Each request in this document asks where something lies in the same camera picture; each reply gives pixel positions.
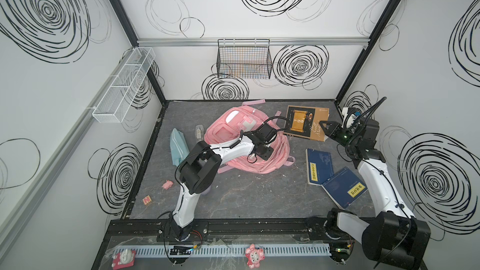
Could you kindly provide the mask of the small pink eraser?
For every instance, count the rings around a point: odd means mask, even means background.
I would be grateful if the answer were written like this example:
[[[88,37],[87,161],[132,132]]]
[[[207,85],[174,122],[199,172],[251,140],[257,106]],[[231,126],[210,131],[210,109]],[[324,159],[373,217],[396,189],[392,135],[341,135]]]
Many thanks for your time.
[[[174,182],[170,181],[170,180],[167,180],[163,185],[162,185],[162,188],[164,190],[168,190],[170,189],[172,186],[174,185]]]

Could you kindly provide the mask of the brown cover book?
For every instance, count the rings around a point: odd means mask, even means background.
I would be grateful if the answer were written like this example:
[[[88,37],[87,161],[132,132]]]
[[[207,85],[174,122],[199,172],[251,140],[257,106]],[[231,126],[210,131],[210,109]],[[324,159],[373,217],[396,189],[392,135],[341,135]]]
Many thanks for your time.
[[[289,125],[284,133],[298,138],[323,142],[326,135],[320,122],[327,121],[329,116],[330,110],[325,107],[289,105],[286,113]]]

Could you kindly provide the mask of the pink plush toy centre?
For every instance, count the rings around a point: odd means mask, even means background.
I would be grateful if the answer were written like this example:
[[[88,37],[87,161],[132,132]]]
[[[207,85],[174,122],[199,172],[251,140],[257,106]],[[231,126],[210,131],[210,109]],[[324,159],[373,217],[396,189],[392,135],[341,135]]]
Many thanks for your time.
[[[245,250],[245,256],[247,258],[247,266],[249,269],[260,267],[260,262],[265,259],[265,252],[263,248],[256,247],[255,244],[251,244]]]

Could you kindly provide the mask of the pink student backpack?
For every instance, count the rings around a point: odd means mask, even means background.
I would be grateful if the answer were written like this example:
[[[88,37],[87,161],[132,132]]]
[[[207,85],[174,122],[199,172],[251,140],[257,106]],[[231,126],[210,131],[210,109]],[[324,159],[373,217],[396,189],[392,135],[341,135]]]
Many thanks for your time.
[[[208,127],[204,140],[212,148],[217,148],[219,144],[223,143],[232,145],[239,140],[242,132],[253,131],[259,128],[264,121],[267,121],[268,125],[277,130],[279,128],[276,124],[277,120],[270,120],[267,114],[254,107],[254,105],[264,102],[265,100],[263,99],[245,101],[241,106],[229,109]],[[269,146],[273,149],[273,152],[267,161],[260,157],[255,159],[253,157],[241,156],[224,162],[218,173],[238,169],[265,175],[282,166],[291,166],[295,163],[296,159],[290,155],[290,144],[283,132],[278,132],[276,139]]]

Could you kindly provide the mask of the clear plastic pen case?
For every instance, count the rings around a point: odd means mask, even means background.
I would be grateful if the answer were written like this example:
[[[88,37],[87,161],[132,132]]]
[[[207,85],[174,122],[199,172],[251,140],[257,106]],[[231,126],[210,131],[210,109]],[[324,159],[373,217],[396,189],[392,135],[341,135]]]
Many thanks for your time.
[[[197,143],[204,140],[204,133],[204,126],[202,124],[195,127],[195,138]]]

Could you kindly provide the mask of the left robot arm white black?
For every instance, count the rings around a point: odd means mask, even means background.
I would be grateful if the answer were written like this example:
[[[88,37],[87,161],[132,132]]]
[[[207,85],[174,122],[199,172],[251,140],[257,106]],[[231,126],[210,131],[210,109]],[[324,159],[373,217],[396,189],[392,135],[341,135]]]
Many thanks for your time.
[[[176,170],[181,189],[169,225],[178,241],[188,239],[200,195],[212,185],[220,167],[240,157],[269,160],[275,151],[271,144],[280,131],[265,122],[253,131],[241,131],[231,141],[220,144],[200,141],[195,145]]]

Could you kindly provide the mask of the teal folded cloth pouch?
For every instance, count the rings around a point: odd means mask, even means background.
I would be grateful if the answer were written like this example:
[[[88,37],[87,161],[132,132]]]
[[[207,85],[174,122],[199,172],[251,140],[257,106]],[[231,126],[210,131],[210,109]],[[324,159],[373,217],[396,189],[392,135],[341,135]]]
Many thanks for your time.
[[[179,166],[180,163],[187,158],[190,153],[188,148],[185,135],[174,128],[171,132],[170,136],[170,150],[171,150],[171,158],[172,164],[174,166]]]

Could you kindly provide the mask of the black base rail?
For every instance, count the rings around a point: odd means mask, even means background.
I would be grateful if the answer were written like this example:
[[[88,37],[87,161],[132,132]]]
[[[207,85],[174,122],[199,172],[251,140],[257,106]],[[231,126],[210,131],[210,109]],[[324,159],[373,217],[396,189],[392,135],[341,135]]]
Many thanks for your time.
[[[201,235],[203,241],[221,236],[294,235],[310,241],[348,241],[345,232],[326,229],[325,217],[307,218],[251,218],[251,219],[195,219],[177,234],[167,219],[130,219],[110,222],[106,237],[144,237],[157,240],[184,241],[187,235]]]

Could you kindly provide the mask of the pink white toy left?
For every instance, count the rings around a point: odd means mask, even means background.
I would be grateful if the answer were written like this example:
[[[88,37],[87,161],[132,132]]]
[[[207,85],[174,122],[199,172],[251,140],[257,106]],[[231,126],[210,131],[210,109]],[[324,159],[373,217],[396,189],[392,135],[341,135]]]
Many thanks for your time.
[[[136,258],[136,250],[124,249],[120,253],[113,255],[111,267],[113,270],[122,270],[125,268],[130,268],[134,265],[135,258]]]

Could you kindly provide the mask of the blue book yellow label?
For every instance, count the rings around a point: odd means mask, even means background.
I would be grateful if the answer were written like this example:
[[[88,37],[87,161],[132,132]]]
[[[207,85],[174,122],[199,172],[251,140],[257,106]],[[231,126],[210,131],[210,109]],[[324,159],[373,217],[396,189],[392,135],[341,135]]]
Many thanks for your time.
[[[342,168],[324,182],[322,188],[342,210],[349,207],[368,190],[366,184],[348,167]]]
[[[306,149],[307,183],[321,186],[334,175],[330,152]]]

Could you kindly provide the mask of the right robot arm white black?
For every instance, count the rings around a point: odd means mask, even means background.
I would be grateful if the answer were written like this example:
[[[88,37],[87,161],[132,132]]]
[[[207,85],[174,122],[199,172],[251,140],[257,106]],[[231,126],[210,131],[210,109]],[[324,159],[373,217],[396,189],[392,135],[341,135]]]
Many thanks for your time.
[[[359,117],[348,127],[335,121],[319,124],[329,139],[345,148],[366,183],[376,213],[371,221],[365,221],[333,208],[327,215],[325,231],[333,238],[349,236],[359,242],[367,259],[377,265],[420,269],[431,230],[406,206],[392,182],[385,157],[375,148],[378,122]]]

